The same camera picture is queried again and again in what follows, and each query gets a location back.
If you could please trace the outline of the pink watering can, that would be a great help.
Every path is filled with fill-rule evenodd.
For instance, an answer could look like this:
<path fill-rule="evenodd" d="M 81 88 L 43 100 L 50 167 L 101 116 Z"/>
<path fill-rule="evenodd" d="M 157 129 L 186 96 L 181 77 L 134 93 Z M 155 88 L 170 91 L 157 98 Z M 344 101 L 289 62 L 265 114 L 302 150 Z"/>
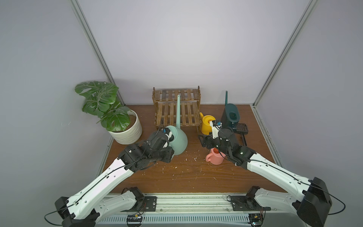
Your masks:
<path fill-rule="evenodd" d="M 225 157 L 226 155 L 220 152 L 217 148 L 212 148 L 209 154 L 206 156 L 205 161 L 210 162 L 213 165 L 220 165 L 222 164 Z"/>

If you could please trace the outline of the dark green watering can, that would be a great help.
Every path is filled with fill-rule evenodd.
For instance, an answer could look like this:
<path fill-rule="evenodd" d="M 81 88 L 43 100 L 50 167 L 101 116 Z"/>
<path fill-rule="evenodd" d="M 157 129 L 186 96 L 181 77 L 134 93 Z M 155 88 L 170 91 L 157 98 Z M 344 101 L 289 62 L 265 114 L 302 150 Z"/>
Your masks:
<path fill-rule="evenodd" d="M 221 117 L 222 128 L 235 129 L 240 121 L 238 108 L 235 104 L 228 103 L 228 91 L 225 95 L 225 107 Z"/>

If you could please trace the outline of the light green watering can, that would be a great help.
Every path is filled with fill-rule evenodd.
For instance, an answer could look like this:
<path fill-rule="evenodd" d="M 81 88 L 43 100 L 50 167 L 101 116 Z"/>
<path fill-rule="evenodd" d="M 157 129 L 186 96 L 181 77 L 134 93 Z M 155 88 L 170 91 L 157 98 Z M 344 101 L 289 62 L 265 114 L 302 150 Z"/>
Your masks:
<path fill-rule="evenodd" d="M 180 108 L 181 108 L 181 96 L 178 95 L 177 96 L 177 105 L 176 105 L 176 109 L 177 109 L 176 126 L 172 126 L 172 125 L 167 126 L 168 128 L 171 129 L 171 131 L 173 132 L 173 135 L 175 137 L 175 139 L 170 143 L 170 147 L 174 150 L 173 157 L 182 154 L 186 150 L 187 145 L 188 145 L 188 138 L 187 138 L 185 132 L 181 129 Z"/>

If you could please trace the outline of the brown wooden slatted shelf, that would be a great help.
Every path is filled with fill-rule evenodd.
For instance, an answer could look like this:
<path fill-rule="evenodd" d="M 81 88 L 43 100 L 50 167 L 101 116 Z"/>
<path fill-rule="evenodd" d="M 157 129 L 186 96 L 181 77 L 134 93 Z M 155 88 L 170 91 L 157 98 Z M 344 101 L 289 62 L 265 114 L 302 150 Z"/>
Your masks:
<path fill-rule="evenodd" d="M 201 127 L 200 88 L 152 90 L 155 107 L 155 127 L 179 124 L 181 127 Z"/>

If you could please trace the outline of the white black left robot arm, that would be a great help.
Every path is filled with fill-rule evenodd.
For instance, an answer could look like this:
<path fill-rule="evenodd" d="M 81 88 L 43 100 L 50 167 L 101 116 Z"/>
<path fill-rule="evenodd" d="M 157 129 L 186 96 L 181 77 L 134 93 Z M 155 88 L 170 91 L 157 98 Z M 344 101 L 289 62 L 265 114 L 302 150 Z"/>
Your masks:
<path fill-rule="evenodd" d="M 137 187 L 120 196 L 105 199 L 117 185 L 150 163 L 169 163 L 174 154 L 170 143 L 176 136 L 168 128 L 153 132 L 149 138 L 128 145 L 113 163 L 93 182 L 77 194 L 61 197 L 55 202 L 56 211 L 63 219 L 63 227 L 93 227 L 102 218 L 119 211 L 140 211 L 145 197 Z"/>

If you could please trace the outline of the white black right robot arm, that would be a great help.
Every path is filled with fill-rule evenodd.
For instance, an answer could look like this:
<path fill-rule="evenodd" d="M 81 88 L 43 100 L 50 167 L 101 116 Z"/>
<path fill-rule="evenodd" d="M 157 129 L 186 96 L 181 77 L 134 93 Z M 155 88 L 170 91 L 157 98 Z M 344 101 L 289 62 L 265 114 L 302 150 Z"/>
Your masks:
<path fill-rule="evenodd" d="M 254 200 L 260 206 L 295 214 L 311 227 L 324 226 L 332 199 L 323 180 L 299 176 L 276 165 L 255 150 L 239 144 L 231 129 L 213 128 L 211 134 L 199 135 L 199 140 L 203 147 L 216 148 L 236 166 L 256 173 L 284 189 L 284 193 L 274 193 L 254 188 Z"/>

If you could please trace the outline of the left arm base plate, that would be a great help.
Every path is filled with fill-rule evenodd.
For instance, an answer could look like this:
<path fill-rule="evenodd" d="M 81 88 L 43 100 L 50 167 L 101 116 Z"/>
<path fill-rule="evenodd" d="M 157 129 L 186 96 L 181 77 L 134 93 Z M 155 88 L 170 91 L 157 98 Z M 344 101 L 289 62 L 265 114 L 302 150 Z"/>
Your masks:
<path fill-rule="evenodd" d="M 154 212 L 156 211 L 156 205 L 156 196 L 146 196 L 141 200 L 137 200 L 135 205 L 126 212 Z"/>

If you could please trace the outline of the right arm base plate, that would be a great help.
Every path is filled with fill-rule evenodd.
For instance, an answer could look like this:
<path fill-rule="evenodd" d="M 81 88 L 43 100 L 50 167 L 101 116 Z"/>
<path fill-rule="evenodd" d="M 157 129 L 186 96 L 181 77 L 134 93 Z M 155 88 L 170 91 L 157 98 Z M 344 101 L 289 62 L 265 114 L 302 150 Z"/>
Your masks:
<path fill-rule="evenodd" d="M 271 211 L 270 207 L 262 207 L 246 195 L 228 195 L 226 199 L 231 203 L 233 211 Z"/>

